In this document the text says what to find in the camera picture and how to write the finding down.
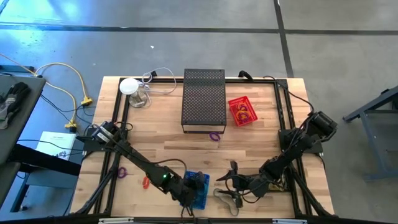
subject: gray floor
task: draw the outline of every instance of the gray floor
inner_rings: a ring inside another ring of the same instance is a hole
[[[286,29],[397,30],[394,0],[280,0]],[[250,1],[28,1],[10,0],[0,22],[85,26],[277,28],[272,0]],[[337,215],[398,222],[398,180],[364,182],[376,163],[359,120],[341,118],[398,84],[397,36],[288,35],[294,76],[305,79],[310,101],[339,123],[324,144],[326,174]],[[286,77],[279,34],[210,34],[161,32],[67,32],[0,30],[1,52],[24,65],[65,62],[86,80],[97,99],[104,75],[140,75],[169,67],[223,68],[228,76],[246,70],[254,76]],[[0,58],[0,63],[8,63]],[[63,67],[45,71],[52,83],[82,91],[76,75]],[[68,96],[46,87],[44,95],[67,110]],[[64,132],[65,119],[40,101],[22,135],[39,138],[42,131]],[[36,187],[24,204],[32,209],[10,214],[16,179],[0,220],[61,215],[69,189]]]

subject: black glove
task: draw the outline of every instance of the black glove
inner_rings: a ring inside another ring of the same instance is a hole
[[[29,92],[30,88],[25,83],[19,82],[9,89],[5,97],[0,97],[0,129],[8,127]]]

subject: metal bracket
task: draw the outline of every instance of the metal bracket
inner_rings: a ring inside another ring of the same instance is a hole
[[[134,217],[131,218],[100,218],[98,224],[125,224],[134,223]]]
[[[277,224],[307,224],[306,220],[292,220],[292,219],[283,219],[283,218],[275,218],[272,220],[272,223]]]
[[[277,80],[278,80],[277,84],[283,85],[283,86],[286,87],[286,88],[289,87],[288,84],[287,84],[287,80],[286,80],[286,79],[281,78],[281,79],[277,79]]]

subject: red basket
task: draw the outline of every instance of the red basket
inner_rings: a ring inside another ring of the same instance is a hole
[[[236,125],[242,126],[257,121],[257,115],[247,96],[229,100],[228,104]]]

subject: black mesh box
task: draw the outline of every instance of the black mesh box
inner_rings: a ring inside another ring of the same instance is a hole
[[[224,70],[185,69],[181,125],[184,133],[224,133]]]

